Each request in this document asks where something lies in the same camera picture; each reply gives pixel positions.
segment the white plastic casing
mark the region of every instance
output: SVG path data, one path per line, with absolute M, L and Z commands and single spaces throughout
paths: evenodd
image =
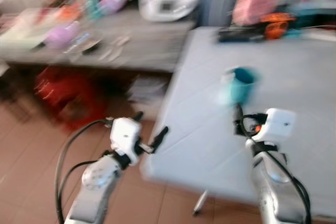
M 295 123 L 295 113 L 288 110 L 271 108 L 266 111 L 267 120 L 260 132 L 253 137 L 255 141 L 267 141 L 270 137 L 285 139 Z
M 111 148 L 120 155 L 126 154 L 135 165 L 139 157 L 134 152 L 135 142 L 141 130 L 141 124 L 131 118 L 118 118 L 113 121 L 110 140 Z

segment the gray table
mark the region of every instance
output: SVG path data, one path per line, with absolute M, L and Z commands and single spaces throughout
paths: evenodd
M 233 110 L 219 99 L 225 70 L 252 66 L 262 79 L 246 113 L 268 108 L 294 111 L 291 137 L 280 141 L 289 168 L 305 184 L 312 213 L 336 209 L 335 44 L 317 40 L 276 40 L 259 44 L 218 44 L 218 28 L 190 33 L 153 133 L 170 128 L 143 171 L 152 178 L 242 201 L 255 201 L 251 156 L 234 136 Z
M 86 25 L 103 36 L 102 47 L 89 56 L 80 58 L 65 55 L 59 50 L 42 48 L 27 51 L 0 49 L 0 59 L 10 63 L 74 65 L 108 69 L 136 69 L 172 73 L 182 50 L 184 39 L 194 22 L 183 20 L 173 23 L 151 23 L 144 20 L 133 5 L 123 11 Z M 113 61 L 99 57 L 108 50 L 118 36 L 130 34 L 130 41 L 121 55 Z

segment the brown floor tile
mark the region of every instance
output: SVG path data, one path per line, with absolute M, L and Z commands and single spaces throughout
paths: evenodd
M 156 224 L 164 191 L 122 183 L 106 223 Z
M 214 205 L 205 203 L 201 213 L 194 217 L 192 212 L 196 201 L 193 197 L 184 197 L 166 191 L 157 224 L 212 224 Z
M 24 109 L 27 110 L 27 112 L 29 112 L 30 115 L 42 115 L 40 108 L 36 104 L 36 101 L 33 100 L 29 95 L 21 94 L 18 98 L 18 102 Z
M 78 137 L 78 139 L 70 147 L 68 155 L 64 161 L 64 173 L 77 163 L 91 160 L 93 152 L 97 148 L 97 145 L 101 141 L 105 132 L 106 128 L 99 127 L 89 131 L 87 134 L 84 133 L 83 136 Z M 24 206 L 26 208 L 35 213 L 40 212 L 41 215 L 46 218 L 53 218 L 56 216 L 54 178 L 59 153 L 60 151 L 54 156 L 46 171 L 24 202 Z M 65 205 L 68 201 L 68 198 L 80 180 L 84 169 L 85 167 L 77 168 L 68 179 L 62 198 L 63 205 Z
M 177 185 L 169 184 L 169 183 L 167 183 L 166 191 L 167 191 L 167 193 L 182 195 L 183 197 L 193 199 L 195 201 L 195 204 L 203 193 L 203 191 L 193 190 L 191 188 L 187 188 L 187 187 L 183 187 L 183 186 L 177 186 Z M 215 203 L 215 198 L 213 196 L 209 195 L 206 198 L 206 202 L 214 204 Z
M 251 212 L 253 214 L 260 214 L 260 210 L 258 206 L 245 204 L 242 202 L 237 202 L 237 201 L 233 201 L 229 199 L 215 198 L 215 204 L 222 206 L 223 208 L 225 207 L 235 208 L 239 211 L 246 211 L 246 212 Z
M 163 181 L 156 181 L 143 176 L 140 171 L 140 164 L 127 168 L 123 174 L 123 183 L 138 185 L 155 190 L 163 190 L 166 185 Z
M 118 108 L 116 108 L 115 111 L 111 113 L 111 116 L 115 118 L 122 118 L 122 117 L 128 118 L 136 114 L 131 104 L 124 97 L 114 98 L 113 100 L 115 99 L 116 99 L 115 104 L 118 105 Z
M 36 141 L 41 127 L 45 123 L 33 118 L 24 124 L 17 124 L 0 143 L 0 180 L 22 156 L 31 142 Z
M 5 224 L 10 223 L 18 211 L 19 211 L 18 205 L 0 201 L 1 223 L 5 223 Z
M 336 224 L 336 218 L 334 218 L 334 220 L 330 220 L 330 221 L 313 220 L 313 224 Z
M 55 219 L 44 218 L 29 210 L 21 209 L 10 224 L 53 224 Z
M 58 128 L 42 123 L 40 127 L 36 139 L 2 178 L 0 199 L 22 204 L 62 146 L 65 135 Z
M 215 217 L 213 224 L 260 224 L 260 214 L 237 208 L 236 204 L 215 205 Z
M 101 138 L 97 148 L 92 153 L 93 160 L 99 159 L 104 151 L 111 150 L 110 132 L 110 129 L 106 129 L 104 136 Z
M 17 125 L 18 120 L 3 106 L 0 107 L 0 143 L 4 137 Z
M 113 118 L 125 116 L 123 115 L 122 111 L 122 109 L 125 107 L 125 100 L 126 98 L 123 96 L 111 97 L 109 100 L 110 104 L 107 109 L 107 116 L 111 116 Z

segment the pink object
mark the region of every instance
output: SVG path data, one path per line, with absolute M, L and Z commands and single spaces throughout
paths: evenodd
M 126 2 L 127 0 L 102 0 L 98 5 L 104 15 L 109 15 L 119 11 Z
M 272 13 L 278 0 L 238 0 L 233 10 L 233 21 L 238 26 L 254 25 L 263 15 Z
M 45 44 L 49 48 L 64 48 L 77 36 L 79 32 L 79 22 L 75 21 L 68 25 L 55 27 L 49 31 Z

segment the black cable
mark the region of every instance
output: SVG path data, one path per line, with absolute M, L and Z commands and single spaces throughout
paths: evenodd
M 86 126 L 82 127 L 64 146 L 63 150 L 61 151 L 57 166 L 56 166 L 56 172 L 55 172 L 55 201 L 56 201 L 56 212 L 57 212 L 57 218 L 58 222 L 60 224 L 64 224 L 64 216 L 63 216 L 63 211 L 62 211 L 62 202 L 58 200 L 58 195 L 59 195 L 59 180 L 60 180 L 60 174 L 61 174 L 61 168 L 63 165 L 63 161 L 65 158 L 65 155 L 70 147 L 70 145 L 74 142 L 74 140 L 82 134 L 85 130 L 87 130 L 89 127 L 97 124 L 97 123 L 109 123 L 107 120 L 96 120 L 93 121 Z
M 279 162 L 272 154 L 270 154 L 263 145 L 257 143 L 255 140 L 252 139 L 252 136 L 254 135 L 254 133 L 252 132 L 247 132 L 247 130 L 244 127 L 244 118 L 248 118 L 248 115 L 243 115 L 242 117 L 240 117 L 240 124 L 241 124 L 241 130 L 243 131 L 243 133 L 249 137 L 249 139 L 255 144 L 257 145 L 263 152 L 265 152 L 267 154 L 267 156 L 273 160 L 274 163 L 276 163 L 278 165 L 278 167 L 282 170 L 283 173 L 286 174 L 286 176 L 288 176 L 288 178 L 290 179 L 290 181 L 292 182 L 292 184 L 294 185 L 294 188 L 296 189 L 296 191 L 298 192 L 304 206 L 305 206 L 305 210 L 306 210 L 306 224 L 311 224 L 311 213 L 310 213 L 310 200 L 309 200 L 309 195 L 307 190 L 305 189 L 305 187 L 303 186 L 303 184 L 294 177 L 294 175 L 292 175 L 284 166 L 281 162 Z
M 92 163 L 95 163 L 97 162 L 97 160 L 92 160 L 92 161 L 85 161 L 85 162 L 81 162 L 75 166 L 73 166 L 69 171 L 68 173 L 65 175 L 64 179 L 62 180 L 61 182 L 61 185 L 59 187 L 59 193 L 58 193 L 58 201 L 59 202 L 62 202 L 62 193 L 63 193 L 63 190 L 64 190 L 64 186 L 69 178 L 69 176 L 71 175 L 71 173 L 77 169 L 78 167 L 82 166 L 82 165 L 89 165 L 89 164 L 92 164 Z

